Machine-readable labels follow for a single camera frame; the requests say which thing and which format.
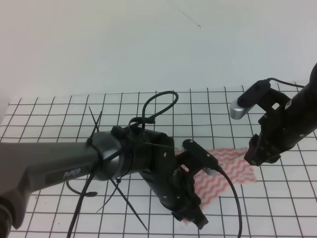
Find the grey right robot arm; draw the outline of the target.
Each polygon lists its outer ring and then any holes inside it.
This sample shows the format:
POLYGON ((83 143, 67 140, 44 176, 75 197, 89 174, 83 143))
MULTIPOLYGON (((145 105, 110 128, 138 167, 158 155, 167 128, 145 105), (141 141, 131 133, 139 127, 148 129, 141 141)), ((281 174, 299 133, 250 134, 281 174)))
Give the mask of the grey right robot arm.
POLYGON ((317 68, 313 67, 309 83, 293 98, 272 89, 266 79, 251 86, 238 104, 259 105, 265 111, 258 121, 260 133, 250 139, 244 159, 253 166, 273 164, 317 128, 317 68))

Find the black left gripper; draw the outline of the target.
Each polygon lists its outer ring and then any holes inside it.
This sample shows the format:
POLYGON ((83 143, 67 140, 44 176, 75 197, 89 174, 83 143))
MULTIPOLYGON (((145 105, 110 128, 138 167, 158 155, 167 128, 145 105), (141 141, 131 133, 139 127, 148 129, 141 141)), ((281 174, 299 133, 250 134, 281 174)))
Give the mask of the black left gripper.
POLYGON ((184 216, 193 216, 192 223, 201 230, 209 223, 194 190, 194 175, 201 169, 201 146, 184 142, 183 147, 185 151, 175 155, 173 142, 159 146, 145 143, 140 175, 176 220, 186 221, 184 216))

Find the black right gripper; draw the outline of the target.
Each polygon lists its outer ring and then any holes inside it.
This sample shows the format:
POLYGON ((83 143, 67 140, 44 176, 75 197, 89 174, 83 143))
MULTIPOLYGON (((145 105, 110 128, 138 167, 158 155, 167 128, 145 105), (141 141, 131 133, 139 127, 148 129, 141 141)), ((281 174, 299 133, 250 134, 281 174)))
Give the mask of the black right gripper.
POLYGON ((252 166, 274 164, 305 137, 305 110, 276 109, 274 114, 265 113, 259 124, 260 133, 250 139, 244 159, 252 166))

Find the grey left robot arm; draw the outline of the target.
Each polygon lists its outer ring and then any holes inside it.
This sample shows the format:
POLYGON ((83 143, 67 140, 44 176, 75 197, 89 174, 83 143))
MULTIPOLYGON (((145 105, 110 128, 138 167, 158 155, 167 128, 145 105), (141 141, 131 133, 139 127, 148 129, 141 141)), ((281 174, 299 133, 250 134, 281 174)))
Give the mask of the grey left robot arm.
POLYGON ((181 167, 188 153, 176 156, 174 140, 162 132, 115 126, 87 142, 2 143, 0 212, 19 228, 31 193, 94 173, 106 181, 139 173, 161 204, 179 220, 199 229, 208 223, 193 176, 199 167, 181 167))

